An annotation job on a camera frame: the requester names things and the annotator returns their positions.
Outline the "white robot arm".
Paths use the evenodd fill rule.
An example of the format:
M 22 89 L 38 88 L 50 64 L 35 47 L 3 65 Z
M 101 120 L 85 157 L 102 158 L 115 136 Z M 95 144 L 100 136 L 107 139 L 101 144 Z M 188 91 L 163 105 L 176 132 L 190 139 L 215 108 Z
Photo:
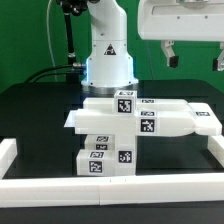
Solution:
M 92 52 L 86 60 L 86 89 L 99 93 L 135 85 L 133 58 L 127 51 L 127 15 L 116 0 L 87 0 L 91 16 Z M 215 62 L 224 70 L 224 0 L 140 0 L 138 34 L 159 40 L 167 65 L 177 67 L 176 41 L 218 42 L 222 49 Z

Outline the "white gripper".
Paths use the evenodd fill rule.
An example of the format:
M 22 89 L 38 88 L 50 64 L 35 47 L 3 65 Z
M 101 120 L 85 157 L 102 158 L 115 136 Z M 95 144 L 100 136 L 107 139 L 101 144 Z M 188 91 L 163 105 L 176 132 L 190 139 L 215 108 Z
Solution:
M 179 62 L 174 41 L 221 42 L 213 70 L 224 71 L 224 0 L 140 0 L 138 34 L 144 40 L 162 40 L 161 49 L 171 68 Z

